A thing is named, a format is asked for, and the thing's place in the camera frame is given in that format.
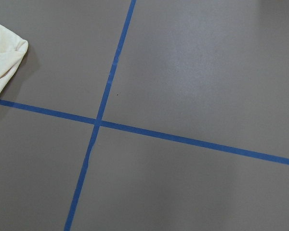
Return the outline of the beige long sleeve graphic shirt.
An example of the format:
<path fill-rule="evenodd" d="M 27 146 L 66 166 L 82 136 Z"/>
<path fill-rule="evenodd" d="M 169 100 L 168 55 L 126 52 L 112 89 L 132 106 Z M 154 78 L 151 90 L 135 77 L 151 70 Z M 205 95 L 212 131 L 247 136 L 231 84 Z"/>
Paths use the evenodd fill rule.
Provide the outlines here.
<path fill-rule="evenodd" d="M 0 93 L 17 71 L 28 41 L 0 25 Z"/>

